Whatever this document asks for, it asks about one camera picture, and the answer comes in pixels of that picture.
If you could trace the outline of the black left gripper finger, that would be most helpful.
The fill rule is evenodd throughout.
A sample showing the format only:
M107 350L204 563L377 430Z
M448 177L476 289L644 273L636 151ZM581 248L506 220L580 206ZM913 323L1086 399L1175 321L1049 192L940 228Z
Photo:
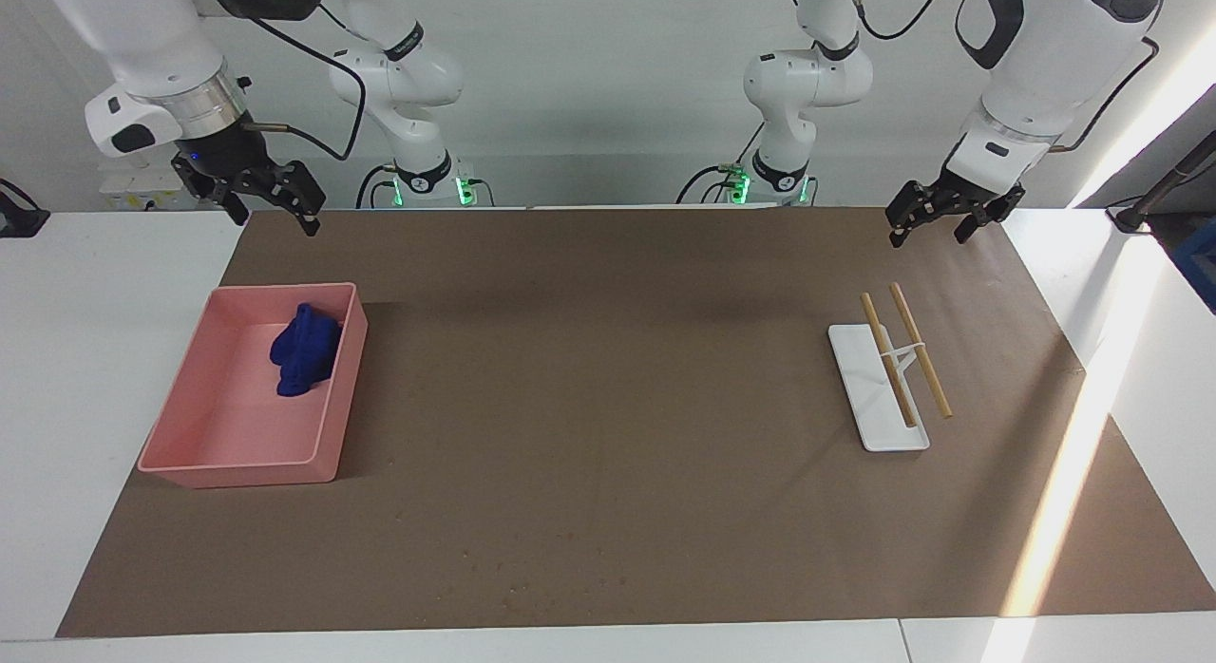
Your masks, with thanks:
M1007 217L1010 217L1017 206L1020 204L1021 197L1026 193L1025 189L1012 189L1008 193L1000 196L998 200L987 201L987 203L980 206L974 204L970 209L968 217L964 217L959 221L959 226L955 229L955 240L958 245L964 245L969 238L976 234L978 229L986 226L989 224L1000 224L1004 221Z
M886 238L893 248L901 248L914 229L942 217L946 208L946 192L938 182L925 186L916 180L903 184L903 187L886 204L885 218L890 231Z

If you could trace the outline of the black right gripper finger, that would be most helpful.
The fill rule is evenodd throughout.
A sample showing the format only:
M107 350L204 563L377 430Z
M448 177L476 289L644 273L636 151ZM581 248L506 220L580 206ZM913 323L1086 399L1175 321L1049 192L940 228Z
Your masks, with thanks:
M236 195L226 179L214 179L204 175L191 165L188 161L171 161L171 168L178 173L182 187L195 196L195 200L209 201L220 207L237 226L244 226L249 218L249 210L240 196Z
M295 218L302 231L314 237L326 195L303 161L289 161L271 169L271 204Z

